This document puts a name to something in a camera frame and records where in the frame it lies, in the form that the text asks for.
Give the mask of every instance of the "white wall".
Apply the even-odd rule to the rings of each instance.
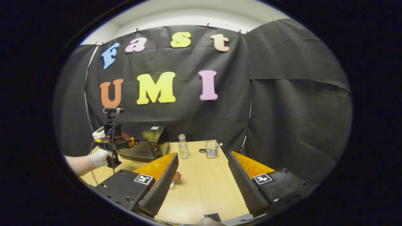
[[[98,44],[135,32],[170,25],[203,25],[242,33],[287,15],[257,0],[149,0],[126,10],[89,35]]]

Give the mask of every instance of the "glass cup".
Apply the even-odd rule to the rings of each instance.
[[[214,148],[218,143],[216,140],[208,140],[205,143],[205,153],[207,154],[207,158],[216,158],[218,157],[218,148]]]

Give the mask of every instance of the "blue letter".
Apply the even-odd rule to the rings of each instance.
[[[116,53],[117,53],[116,48],[119,45],[120,44],[118,42],[116,42],[114,45],[112,45],[110,48],[108,48],[105,52],[102,53],[101,56],[103,57],[103,61],[105,62],[103,69],[106,69],[115,61],[115,59],[112,58],[112,56],[116,56]]]

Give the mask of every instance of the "glass bottle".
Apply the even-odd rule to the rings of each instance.
[[[189,158],[189,146],[187,145],[186,136],[184,134],[178,136],[178,152],[182,159]]]

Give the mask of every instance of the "wooden table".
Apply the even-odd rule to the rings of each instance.
[[[180,224],[196,224],[206,214],[218,213],[222,221],[248,213],[242,194],[228,166],[228,160],[221,148],[217,158],[207,158],[200,153],[205,148],[205,141],[188,142],[189,158],[179,157],[177,171],[182,177],[175,183],[175,189],[169,190],[155,219]],[[170,152],[178,152],[178,143],[170,143]],[[119,158],[119,169],[133,171],[146,162],[137,162]],[[101,167],[94,170],[98,183],[113,174],[112,169]],[[82,176],[88,184],[96,186],[91,173]]]

